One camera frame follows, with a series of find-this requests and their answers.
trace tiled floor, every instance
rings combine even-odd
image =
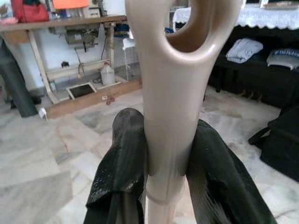
[[[82,224],[95,171],[111,144],[112,121],[126,107],[142,112],[142,92],[49,122],[22,119],[1,104],[0,223]],[[278,223],[297,224],[299,183],[262,163],[260,151],[247,143],[278,114],[274,107],[209,88],[200,117],[243,161]],[[177,223],[195,224],[187,184],[176,215]]]

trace white lace tablecloth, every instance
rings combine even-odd
[[[175,23],[188,22],[190,14],[190,7],[176,10],[172,19],[174,31]],[[299,10],[265,10],[253,4],[240,10],[236,26],[299,29]]]

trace red bag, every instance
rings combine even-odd
[[[49,21],[49,14],[45,7],[39,4],[27,5],[23,0],[11,0],[14,16],[20,22],[45,22]]]

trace folded towel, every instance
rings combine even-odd
[[[226,54],[226,58],[235,63],[244,63],[263,49],[263,44],[248,38],[239,39]]]

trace white bottle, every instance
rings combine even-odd
[[[111,85],[115,83],[115,72],[109,65],[109,62],[104,63],[104,67],[101,70],[103,85]]]

